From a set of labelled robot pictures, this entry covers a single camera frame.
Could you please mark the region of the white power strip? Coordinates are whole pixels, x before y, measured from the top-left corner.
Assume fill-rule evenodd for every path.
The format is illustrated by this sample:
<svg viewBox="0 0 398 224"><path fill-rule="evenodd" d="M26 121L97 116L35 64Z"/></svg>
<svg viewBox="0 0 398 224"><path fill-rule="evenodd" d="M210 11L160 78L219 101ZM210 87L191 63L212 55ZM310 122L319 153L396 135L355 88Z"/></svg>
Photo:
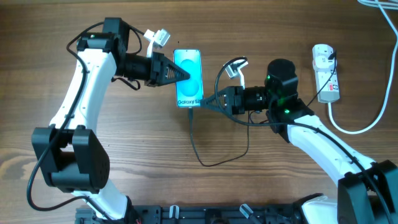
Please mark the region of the white power strip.
<svg viewBox="0 0 398 224"><path fill-rule="evenodd" d="M336 51L327 44L316 44L312 48L313 58L316 55L336 54ZM333 103L340 99L340 88L336 72L337 59L335 58L335 67L330 72L316 72L315 82L317 88L317 100L320 103Z"/></svg>

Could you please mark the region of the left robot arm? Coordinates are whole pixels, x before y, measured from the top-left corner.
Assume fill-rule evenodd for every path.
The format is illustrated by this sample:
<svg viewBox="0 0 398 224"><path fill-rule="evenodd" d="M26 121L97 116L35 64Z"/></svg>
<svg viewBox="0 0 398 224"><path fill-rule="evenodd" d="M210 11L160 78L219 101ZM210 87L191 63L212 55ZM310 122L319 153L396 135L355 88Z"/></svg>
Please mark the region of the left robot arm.
<svg viewBox="0 0 398 224"><path fill-rule="evenodd" d="M72 44L76 69L60 109L46 128L32 133L37 157L34 172L73 200L84 200L100 223L141 223L131 199L109 179L110 161L96 136L101 105L111 82L132 89L187 80L189 74L159 52L170 38L167 30L140 31L119 17L88 27Z"/></svg>

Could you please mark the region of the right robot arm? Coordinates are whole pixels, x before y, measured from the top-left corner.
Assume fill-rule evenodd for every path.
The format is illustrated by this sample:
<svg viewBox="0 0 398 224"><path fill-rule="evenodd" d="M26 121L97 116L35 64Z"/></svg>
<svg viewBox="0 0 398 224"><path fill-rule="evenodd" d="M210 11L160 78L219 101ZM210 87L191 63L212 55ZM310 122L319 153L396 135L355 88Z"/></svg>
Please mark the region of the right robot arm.
<svg viewBox="0 0 398 224"><path fill-rule="evenodd" d="M265 126L308 154L338 188L336 200L313 194L292 205L291 223L397 223L397 166L376 162L333 134L298 97L295 65L273 60L263 86L228 86L201 101L241 124L237 114L266 111Z"/></svg>

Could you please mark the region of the white USB charger plug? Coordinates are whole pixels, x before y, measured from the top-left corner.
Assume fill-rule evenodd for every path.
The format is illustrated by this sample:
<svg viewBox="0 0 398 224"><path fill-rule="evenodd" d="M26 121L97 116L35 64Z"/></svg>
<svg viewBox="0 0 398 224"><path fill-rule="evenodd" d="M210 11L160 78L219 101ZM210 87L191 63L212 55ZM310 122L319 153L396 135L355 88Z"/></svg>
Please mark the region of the white USB charger plug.
<svg viewBox="0 0 398 224"><path fill-rule="evenodd" d="M336 54L316 55L313 58L313 69L316 72L330 72L335 67Z"/></svg>

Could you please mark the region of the turquoise screen Galaxy smartphone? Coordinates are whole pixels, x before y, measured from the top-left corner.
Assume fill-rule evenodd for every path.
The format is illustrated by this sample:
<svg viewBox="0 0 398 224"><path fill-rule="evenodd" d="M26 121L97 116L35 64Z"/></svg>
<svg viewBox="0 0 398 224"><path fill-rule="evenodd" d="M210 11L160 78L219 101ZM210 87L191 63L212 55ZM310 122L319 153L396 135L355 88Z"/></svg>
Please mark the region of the turquoise screen Galaxy smartphone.
<svg viewBox="0 0 398 224"><path fill-rule="evenodd" d="M176 83L176 102L179 108L199 107L203 99L201 53L198 49L175 49L174 63L190 78Z"/></svg>

